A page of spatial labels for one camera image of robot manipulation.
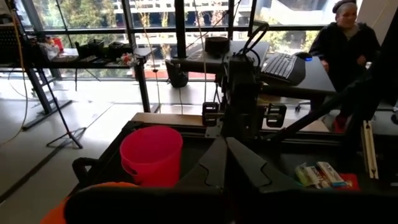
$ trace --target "wooden board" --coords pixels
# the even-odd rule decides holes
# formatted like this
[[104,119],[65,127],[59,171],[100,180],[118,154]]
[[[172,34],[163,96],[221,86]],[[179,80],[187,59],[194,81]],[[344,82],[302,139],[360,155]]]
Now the wooden board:
[[[154,113],[137,113],[132,121],[141,121],[144,123],[151,124],[173,124],[173,125],[186,125],[186,126],[202,126],[201,116],[199,115],[180,115],[180,114],[154,114]],[[283,128],[290,126],[296,122],[296,120],[285,119]],[[269,128],[264,124],[263,129],[280,129],[280,128]],[[312,124],[303,128],[302,131],[314,131],[314,132],[329,132],[328,128],[323,124],[322,121],[314,121]]]

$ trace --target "computer keyboard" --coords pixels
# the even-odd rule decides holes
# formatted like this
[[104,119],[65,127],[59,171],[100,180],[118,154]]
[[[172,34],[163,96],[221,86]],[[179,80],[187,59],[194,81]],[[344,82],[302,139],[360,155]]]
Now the computer keyboard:
[[291,85],[300,84],[305,78],[305,60],[294,55],[278,54],[267,59],[261,68],[260,80],[278,80]]

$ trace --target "black jacket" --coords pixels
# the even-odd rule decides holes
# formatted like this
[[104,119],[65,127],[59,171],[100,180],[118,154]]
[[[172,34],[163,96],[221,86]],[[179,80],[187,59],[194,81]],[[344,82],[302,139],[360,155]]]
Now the black jacket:
[[344,88],[363,73],[364,67],[356,62],[359,56],[363,55],[371,62],[381,48],[374,30],[363,23],[358,25],[358,33],[348,40],[332,22],[319,32],[311,46],[311,55],[329,63],[329,76],[336,90],[340,85]]

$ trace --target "woman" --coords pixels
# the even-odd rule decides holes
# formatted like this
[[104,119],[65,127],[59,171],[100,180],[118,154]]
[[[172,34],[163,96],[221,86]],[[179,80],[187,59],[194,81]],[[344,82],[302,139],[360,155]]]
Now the woman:
[[[320,58],[323,67],[337,92],[343,91],[365,71],[366,62],[371,62],[381,48],[373,29],[357,23],[358,7],[354,0],[336,3],[333,13],[336,22],[324,27],[314,40],[310,54]],[[325,97],[314,98],[311,110],[317,109]],[[353,112],[353,102],[343,103],[340,114],[333,123],[336,132],[344,132],[348,117]]]

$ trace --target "floor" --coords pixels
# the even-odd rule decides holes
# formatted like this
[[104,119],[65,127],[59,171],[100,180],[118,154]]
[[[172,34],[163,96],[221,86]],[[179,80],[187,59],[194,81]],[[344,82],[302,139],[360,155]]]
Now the floor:
[[[0,80],[0,142],[12,137],[22,123],[24,92],[21,80]],[[201,114],[201,103],[205,98],[204,83],[189,83],[181,89],[184,114]],[[63,135],[65,128],[58,114],[54,114],[33,129],[23,132],[15,140],[0,145],[0,195],[15,185],[40,161],[53,156],[51,160],[0,204],[0,223],[38,223],[51,209],[57,206],[74,186],[77,179],[72,171],[72,162],[79,157],[99,157],[120,132],[124,124],[137,112],[142,111],[141,96],[136,82],[79,82],[75,91],[74,82],[54,84],[58,99],[73,100],[62,110],[70,129],[88,127],[80,142],[83,150],[66,147],[54,155],[54,148],[45,145]],[[179,91],[166,83],[159,84],[161,113],[181,113]],[[158,102],[157,86],[148,83],[151,103]],[[206,100],[213,100],[214,83],[206,86]],[[28,120],[40,111],[34,95],[28,94]],[[308,113],[303,107],[294,113],[295,104],[289,106],[287,117],[299,119]],[[388,123],[391,114],[377,115],[381,125]],[[390,133],[398,134],[395,126]]]

